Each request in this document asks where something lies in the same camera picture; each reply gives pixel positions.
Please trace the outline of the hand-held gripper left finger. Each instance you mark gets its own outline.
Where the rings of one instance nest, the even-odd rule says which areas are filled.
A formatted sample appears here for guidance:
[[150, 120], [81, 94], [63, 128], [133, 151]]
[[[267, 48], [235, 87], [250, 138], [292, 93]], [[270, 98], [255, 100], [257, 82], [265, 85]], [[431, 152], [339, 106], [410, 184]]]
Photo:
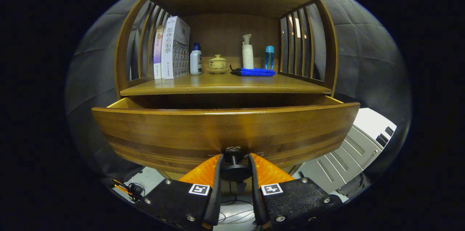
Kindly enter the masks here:
[[166, 178], [144, 197], [144, 212], [182, 231], [211, 231], [219, 224], [223, 154], [179, 180]]

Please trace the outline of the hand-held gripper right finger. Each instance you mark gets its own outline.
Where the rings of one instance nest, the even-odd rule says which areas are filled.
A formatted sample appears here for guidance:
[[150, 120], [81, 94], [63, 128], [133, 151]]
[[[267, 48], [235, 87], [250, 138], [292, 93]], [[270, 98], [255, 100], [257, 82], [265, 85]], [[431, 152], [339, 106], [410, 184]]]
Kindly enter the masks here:
[[299, 231], [343, 204], [311, 179], [295, 179], [259, 155], [249, 153], [248, 164], [255, 224], [263, 230]]

